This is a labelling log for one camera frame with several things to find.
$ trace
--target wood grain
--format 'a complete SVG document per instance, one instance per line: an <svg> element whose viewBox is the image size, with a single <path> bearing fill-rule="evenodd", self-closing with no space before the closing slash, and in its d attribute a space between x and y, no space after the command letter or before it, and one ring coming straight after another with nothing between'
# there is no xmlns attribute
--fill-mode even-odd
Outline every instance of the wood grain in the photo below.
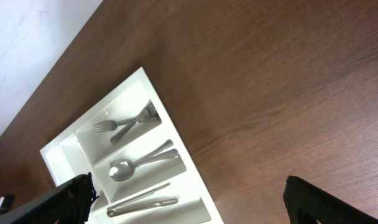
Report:
<svg viewBox="0 0 378 224"><path fill-rule="evenodd" d="M0 195L49 190L39 150L140 66L225 223L289 223L288 175L378 218L378 1L105 0L1 136Z"/></svg>

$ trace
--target fork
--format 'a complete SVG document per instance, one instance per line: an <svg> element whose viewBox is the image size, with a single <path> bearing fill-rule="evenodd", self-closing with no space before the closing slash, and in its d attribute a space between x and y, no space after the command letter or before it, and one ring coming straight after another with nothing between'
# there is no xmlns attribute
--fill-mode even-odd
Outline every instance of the fork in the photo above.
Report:
<svg viewBox="0 0 378 224"><path fill-rule="evenodd" d="M104 131L115 131L118 126L128 125L135 121L135 118L125 119L122 121L104 120L92 125L94 133L100 133Z"/></svg>
<svg viewBox="0 0 378 224"><path fill-rule="evenodd" d="M159 119L156 108L154 107L152 101L149 100L144 109L142 109L142 111L135 117L135 120L130 125L123 127L117 134L111 137L110 143L116 144L132 127L134 127L135 124L152 121L154 120L154 117Z"/></svg>

